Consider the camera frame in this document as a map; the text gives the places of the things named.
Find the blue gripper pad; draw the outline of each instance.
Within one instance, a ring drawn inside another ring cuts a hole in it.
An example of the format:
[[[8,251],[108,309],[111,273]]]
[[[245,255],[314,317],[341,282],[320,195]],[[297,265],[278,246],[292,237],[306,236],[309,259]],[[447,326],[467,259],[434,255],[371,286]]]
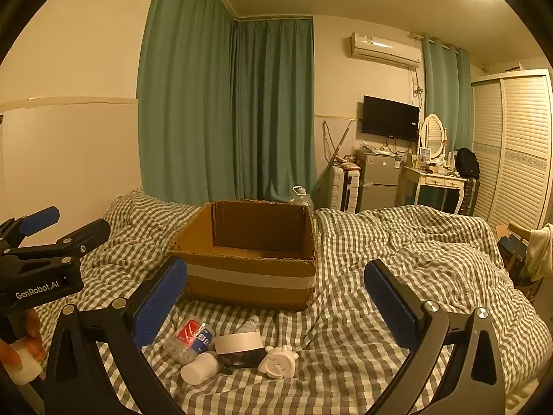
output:
[[[419,345],[419,319],[413,313],[412,306],[404,299],[405,295],[402,295],[407,293],[411,302],[413,296],[419,301],[413,291],[407,285],[399,283],[379,259],[372,260],[365,266],[364,283],[397,344],[410,351],[416,349]]]
[[[50,206],[40,212],[33,213],[21,220],[19,233],[25,237],[32,236],[37,232],[56,224],[60,219],[60,211],[55,206]]]
[[[136,346],[141,348],[150,345],[156,339],[161,325],[186,284],[186,277],[184,260],[169,257],[152,279],[140,285],[149,288],[132,320],[132,339]]]

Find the human hand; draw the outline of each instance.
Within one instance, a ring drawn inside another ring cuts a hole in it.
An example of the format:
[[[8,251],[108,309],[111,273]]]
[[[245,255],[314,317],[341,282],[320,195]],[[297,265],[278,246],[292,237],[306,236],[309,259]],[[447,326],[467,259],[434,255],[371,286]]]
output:
[[[27,310],[27,319],[25,327],[27,334],[25,345],[31,355],[39,362],[46,358],[46,351],[42,345],[42,337],[40,335],[40,318],[34,309]],[[18,366],[21,365],[21,359],[14,349],[5,341],[0,339],[0,362],[4,365]]]

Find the table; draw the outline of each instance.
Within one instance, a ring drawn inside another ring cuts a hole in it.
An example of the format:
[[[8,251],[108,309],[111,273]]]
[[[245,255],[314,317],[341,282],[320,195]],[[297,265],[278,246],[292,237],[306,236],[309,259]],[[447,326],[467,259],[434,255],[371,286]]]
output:
[[[461,203],[463,203],[463,198],[465,197],[466,181],[467,180],[463,177],[443,176],[443,175],[438,175],[433,173],[426,173],[426,172],[423,172],[422,170],[417,170],[411,167],[404,167],[402,173],[399,175],[399,183],[397,186],[395,205],[396,206],[405,205],[405,193],[407,190],[407,184],[409,182],[416,184],[414,204],[417,204],[419,201],[420,188],[422,186],[438,187],[438,188],[445,188],[445,189],[456,188],[459,191],[459,200],[457,201],[457,207],[455,208],[454,213],[457,214],[459,213],[459,209],[461,208]],[[443,194],[441,210],[443,210],[445,202],[446,202],[446,192],[444,192]]]

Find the green curtain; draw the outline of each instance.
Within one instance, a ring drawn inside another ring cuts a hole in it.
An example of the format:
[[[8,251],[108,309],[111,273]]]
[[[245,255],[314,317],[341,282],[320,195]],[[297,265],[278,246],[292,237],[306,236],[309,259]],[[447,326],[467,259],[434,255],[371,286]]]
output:
[[[447,128],[447,151],[472,148],[474,125],[471,65],[465,50],[442,47],[439,39],[422,40],[426,74],[425,113],[436,114]]]
[[[315,180],[313,21],[239,22],[235,34],[236,194],[288,200]]]
[[[152,0],[138,69],[147,193],[285,200],[310,188],[312,20],[237,22],[220,0]]]

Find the logo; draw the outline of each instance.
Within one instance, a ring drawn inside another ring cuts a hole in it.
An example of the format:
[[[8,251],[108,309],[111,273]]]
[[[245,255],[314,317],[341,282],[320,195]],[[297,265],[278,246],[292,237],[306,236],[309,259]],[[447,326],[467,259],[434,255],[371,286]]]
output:
[[[196,334],[200,330],[200,323],[198,323],[196,320],[190,320],[188,323],[184,325],[184,328],[182,328],[179,332],[179,334],[176,336],[178,340],[185,343],[186,346],[192,346],[192,343],[194,342],[194,339],[196,338]]]
[[[189,320],[179,331],[176,338],[199,354],[206,350],[213,336],[196,320]]]
[[[57,283],[57,280],[52,281],[52,284],[44,284],[38,287],[34,287],[32,289],[27,289],[24,292],[16,292],[16,298],[17,299],[29,298],[30,296],[38,295],[39,293],[42,293],[42,292],[48,292],[50,290],[54,290],[59,287],[60,287],[60,284]]]

